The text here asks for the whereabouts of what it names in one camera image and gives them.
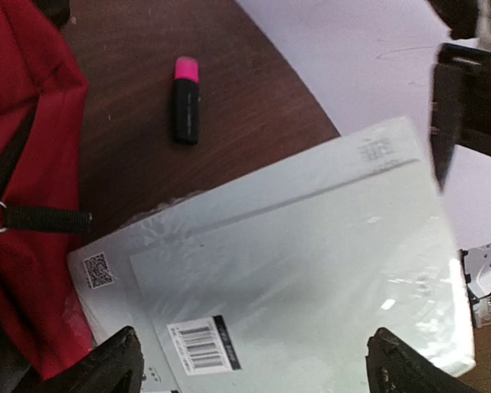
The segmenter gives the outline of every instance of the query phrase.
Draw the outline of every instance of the plastic wrap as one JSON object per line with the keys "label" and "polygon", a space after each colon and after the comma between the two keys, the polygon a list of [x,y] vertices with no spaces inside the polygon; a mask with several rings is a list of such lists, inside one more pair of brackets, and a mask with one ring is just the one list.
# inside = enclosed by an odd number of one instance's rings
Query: plastic wrap
{"label": "plastic wrap", "polygon": [[[136,328],[144,391],[365,392],[380,327],[452,375],[474,365],[457,249],[407,120],[193,197],[69,266],[97,340]],[[200,329],[220,336],[220,366],[195,370],[175,336]]]}

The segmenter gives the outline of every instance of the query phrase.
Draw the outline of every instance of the black highlighter body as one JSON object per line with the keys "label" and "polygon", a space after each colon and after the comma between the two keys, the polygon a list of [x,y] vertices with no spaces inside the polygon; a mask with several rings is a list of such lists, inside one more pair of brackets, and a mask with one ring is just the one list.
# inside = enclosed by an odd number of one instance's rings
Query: black highlighter body
{"label": "black highlighter body", "polygon": [[198,83],[189,79],[174,81],[174,141],[196,145],[199,136]]}

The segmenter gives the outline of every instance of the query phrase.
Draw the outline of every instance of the black object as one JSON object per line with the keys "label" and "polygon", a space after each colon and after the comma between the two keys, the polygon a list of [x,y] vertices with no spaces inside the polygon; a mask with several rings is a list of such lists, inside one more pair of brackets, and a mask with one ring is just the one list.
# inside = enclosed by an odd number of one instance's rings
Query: black object
{"label": "black object", "polygon": [[[460,250],[460,265],[462,266],[462,272],[464,273],[464,279],[466,280],[466,286],[471,282],[471,275],[467,272],[466,269],[466,257],[469,255],[468,250]],[[473,324],[473,328],[478,327],[478,323],[476,322],[475,311],[473,310],[475,305],[480,303],[480,299],[475,296],[471,289],[467,286],[467,298],[469,299],[469,311],[471,314],[471,323]]]}
{"label": "black object", "polygon": [[371,393],[478,393],[436,368],[381,327],[367,343],[367,380]]}
{"label": "black object", "polygon": [[235,347],[231,342],[231,337],[229,336],[229,331],[227,330],[227,326],[225,321],[223,320],[223,316],[217,315],[213,317],[213,321],[214,326],[216,326],[218,330],[220,340],[222,340],[223,348],[226,351],[227,358],[229,359],[229,363],[231,364],[231,368],[233,370],[241,370],[240,361],[238,360],[238,356],[236,356]]}
{"label": "black object", "polygon": [[431,110],[430,144],[443,188],[456,144],[491,156],[491,53],[443,44]]}
{"label": "black object", "polygon": [[91,232],[91,224],[91,213],[51,207],[7,207],[3,216],[4,228],[21,231],[85,235]]}
{"label": "black object", "polygon": [[451,29],[452,39],[475,37],[478,5],[476,0],[427,0]]}
{"label": "black object", "polygon": [[70,0],[33,0],[33,2],[58,29],[70,18]]}
{"label": "black object", "polygon": [[174,81],[174,135],[177,143],[196,145],[199,134],[198,84],[189,79]]}
{"label": "black object", "polygon": [[139,393],[144,360],[132,327],[124,327],[82,361],[22,393]]}

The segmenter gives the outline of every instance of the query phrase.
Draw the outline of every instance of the qr code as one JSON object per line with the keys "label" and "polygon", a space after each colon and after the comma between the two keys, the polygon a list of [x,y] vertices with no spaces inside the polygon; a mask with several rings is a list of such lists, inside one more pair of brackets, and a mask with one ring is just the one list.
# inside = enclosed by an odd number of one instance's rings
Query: qr code
{"label": "qr code", "polygon": [[380,160],[389,154],[393,154],[393,145],[389,138],[381,138],[376,141],[370,141],[358,148],[360,155],[366,162]]}
{"label": "qr code", "polygon": [[103,252],[84,260],[83,266],[88,274],[89,286],[92,289],[103,287],[115,282],[113,275],[109,270],[106,256]]}

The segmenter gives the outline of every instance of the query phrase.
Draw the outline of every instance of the black strap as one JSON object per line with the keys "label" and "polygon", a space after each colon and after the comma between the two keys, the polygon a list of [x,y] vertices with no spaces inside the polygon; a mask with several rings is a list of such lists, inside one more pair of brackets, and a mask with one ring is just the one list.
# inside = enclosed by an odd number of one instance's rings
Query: black strap
{"label": "black strap", "polygon": [[14,206],[3,211],[3,226],[6,229],[86,234],[91,232],[91,222],[92,215],[82,211]]}
{"label": "black strap", "polygon": [[16,130],[12,140],[0,155],[0,199],[6,191],[7,184],[13,175],[16,163],[20,159],[24,146],[27,143],[31,128],[33,127],[36,108],[31,110],[22,120],[20,127]]}

